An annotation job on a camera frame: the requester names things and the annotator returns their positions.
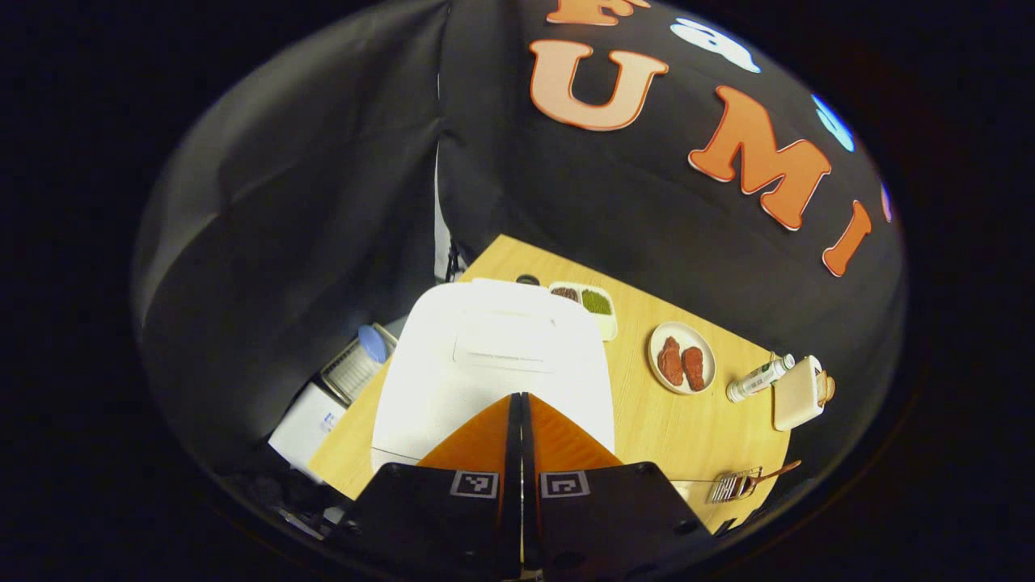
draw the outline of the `wooden tabletop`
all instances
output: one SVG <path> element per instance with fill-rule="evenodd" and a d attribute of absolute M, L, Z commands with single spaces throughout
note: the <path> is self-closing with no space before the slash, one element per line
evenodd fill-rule
<path fill-rule="evenodd" d="M 790 431 L 772 426 L 772 390 L 742 402 L 726 397 L 726 385 L 774 357 L 769 350 L 618 280 L 541 249 L 500 235 L 461 277 L 514 281 L 533 274 L 543 286 L 555 281 L 608 290 L 618 318 L 618 337 L 604 342 L 615 409 L 615 454 L 625 463 L 653 461 L 674 482 L 714 479 L 724 472 L 761 466 L 764 473 L 783 465 Z M 677 395 L 654 378 L 647 342 L 658 324 L 679 321 L 700 332 L 715 354 L 711 386 Z M 373 478 L 371 441 L 388 366 L 371 381 L 309 461 L 309 469 L 356 498 Z M 739 501 L 711 504 L 710 484 L 681 484 L 677 490 L 709 530 L 736 518 L 739 525 L 759 507 L 775 478 Z"/>

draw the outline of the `water bottle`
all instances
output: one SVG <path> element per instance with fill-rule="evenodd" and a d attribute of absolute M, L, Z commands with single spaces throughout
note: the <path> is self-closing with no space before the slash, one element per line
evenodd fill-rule
<path fill-rule="evenodd" d="M 753 394 L 768 388 L 792 368 L 794 368 L 794 356 L 787 354 L 779 359 L 763 365 L 762 368 L 759 368 L 740 380 L 730 382 L 730 385 L 726 387 L 726 396 L 732 402 L 740 402 Z"/>

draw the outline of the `black fabric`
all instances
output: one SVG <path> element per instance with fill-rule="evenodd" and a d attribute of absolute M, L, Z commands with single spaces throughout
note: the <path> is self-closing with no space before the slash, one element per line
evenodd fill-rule
<path fill-rule="evenodd" d="M 659 3 L 634 8 L 613 27 L 546 23 L 556 7 L 553 0 L 452 3 L 440 80 L 439 196 L 453 238 L 471 262 L 505 233 L 777 353 L 815 355 L 836 378 L 837 396 L 821 421 L 792 434 L 792 453 L 820 469 L 873 418 L 900 342 L 904 249 L 897 223 L 884 220 L 880 176 L 864 145 L 856 137 L 855 151 L 847 151 L 823 126 L 808 88 L 746 42 L 761 74 L 669 28 L 677 17 L 718 26 Z M 546 117 L 531 101 L 535 55 L 528 46 L 542 38 L 593 48 L 572 87 L 589 104 L 612 94 L 612 50 L 658 58 L 670 69 L 654 79 L 632 124 L 589 132 Z M 766 107 L 777 147 L 808 139 L 830 161 L 833 171 L 799 231 L 766 214 L 759 195 L 741 194 L 739 159 L 730 183 L 688 165 L 689 151 L 708 144 L 722 116 L 720 84 Z M 893 196 L 894 184 L 888 188 Z M 873 232 L 835 278 L 821 257 L 847 228 L 853 200 L 866 208 Z"/>
<path fill-rule="evenodd" d="M 146 209 L 134 313 L 151 389 L 231 468 L 359 325 L 434 285 L 440 0 L 314 35 L 227 93 Z"/>

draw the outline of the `meat piece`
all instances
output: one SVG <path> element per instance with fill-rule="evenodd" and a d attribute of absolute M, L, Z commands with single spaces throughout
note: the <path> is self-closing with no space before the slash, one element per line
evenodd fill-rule
<path fill-rule="evenodd" d="M 698 392 L 705 388 L 704 379 L 705 354 L 701 348 L 691 346 L 683 352 L 683 371 L 690 383 L 690 389 Z"/>
<path fill-rule="evenodd" d="M 668 338 L 661 351 L 657 352 L 657 369 L 672 385 L 683 383 L 683 366 L 679 362 L 679 342 Z"/>

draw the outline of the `plate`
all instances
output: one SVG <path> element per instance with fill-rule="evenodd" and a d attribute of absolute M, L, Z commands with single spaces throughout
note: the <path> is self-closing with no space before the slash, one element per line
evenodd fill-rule
<path fill-rule="evenodd" d="M 701 390 L 693 391 L 690 389 L 690 382 L 686 379 L 686 374 L 683 374 L 683 383 L 675 385 L 666 380 L 664 376 L 661 375 L 661 371 L 658 370 L 657 354 L 661 351 L 661 348 L 664 347 L 664 340 L 669 337 L 672 337 L 679 342 L 680 356 L 683 355 L 684 350 L 691 346 L 701 348 L 701 352 L 704 355 L 704 365 L 701 367 L 701 376 L 705 381 L 705 387 Z M 686 325 L 685 323 L 668 321 L 654 328 L 654 332 L 650 334 L 650 340 L 647 342 L 647 359 L 650 360 L 650 369 L 654 371 L 654 377 L 657 378 L 657 381 L 660 382 L 662 386 L 677 394 L 703 394 L 711 387 L 711 383 L 715 379 L 715 354 L 712 353 L 711 346 L 708 345 L 708 342 L 705 341 L 701 333 L 698 333 L 697 329 Z"/>
<path fill-rule="evenodd" d="M 568 289 L 574 289 L 578 296 L 578 302 L 580 305 L 582 305 L 583 291 L 595 291 L 600 295 L 603 295 L 603 297 L 608 299 L 608 303 L 611 304 L 611 315 L 603 315 L 593 312 L 590 312 L 589 315 L 593 317 L 593 321 L 596 322 L 596 326 L 600 328 L 600 338 L 604 342 L 610 342 L 618 337 L 618 312 L 615 310 L 615 300 L 611 298 L 611 293 L 608 293 L 607 289 L 601 289 L 600 287 L 594 287 L 592 285 L 584 285 L 582 283 L 572 283 L 570 281 L 555 281 L 548 288 L 548 290 L 553 291 L 558 287 L 567 287 Z"/>

